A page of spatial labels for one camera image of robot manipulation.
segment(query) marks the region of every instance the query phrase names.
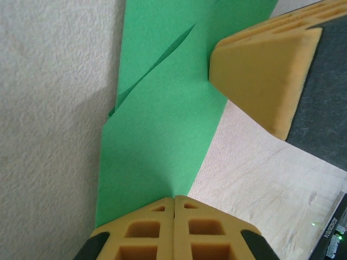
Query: green paper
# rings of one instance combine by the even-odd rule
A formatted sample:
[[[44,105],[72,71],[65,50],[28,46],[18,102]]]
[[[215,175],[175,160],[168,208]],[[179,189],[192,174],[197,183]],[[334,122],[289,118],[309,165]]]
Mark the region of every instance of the green paper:
[[[168,47],[220,0],[127,0],[116,109]]]
[[[132,90],[102,133],[97,226],[188,194],[226,98],[208,81],[215,44],[269,17],[276,0],[220,0]]]

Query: black surface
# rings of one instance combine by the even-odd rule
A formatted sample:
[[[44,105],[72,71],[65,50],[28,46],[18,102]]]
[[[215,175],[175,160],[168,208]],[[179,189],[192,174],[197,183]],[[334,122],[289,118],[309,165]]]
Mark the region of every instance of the black surface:
[[[279,260],[263,236],[249,230],[242,230],[241,234],[256,260]]]
[[[333,219],[336,219],[336,225],[341,224],[343,226],[346,225],[346,216],[347,216],[347,195],[344,194],[341,202],[337,206],[337,209],[335,213],[330,218],[327,227],[324,229],[324,232],[322,233],[315,249],[312,251],[310,260],[330,260],[330,257],[326,257],[326,251],[327,247],[329,246],[331,237],[333,236],[334,232],[331,232],[329,235],[326,233],[329,224],[332,222]],[[338,247],[336,256],[334,260],[346,260],[346,250],[347,250],[347,241],[346,241],[346,235],[347,232],[344,234],[344,238],[340,242],[340,245]]]
[[[109,236],[110,233],[102,232],[88,239],[74,260],[96,260]]]
[[[347,171],[347,16],[314,27],[323,32],[286,141]]]

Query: textured white wall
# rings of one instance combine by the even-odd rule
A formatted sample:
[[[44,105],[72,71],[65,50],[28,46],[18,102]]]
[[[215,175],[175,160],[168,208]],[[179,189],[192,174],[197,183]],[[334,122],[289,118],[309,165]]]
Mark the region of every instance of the textured white wall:
[[[124,1],[0,2],[0,259],[71,259],[93,230]]]

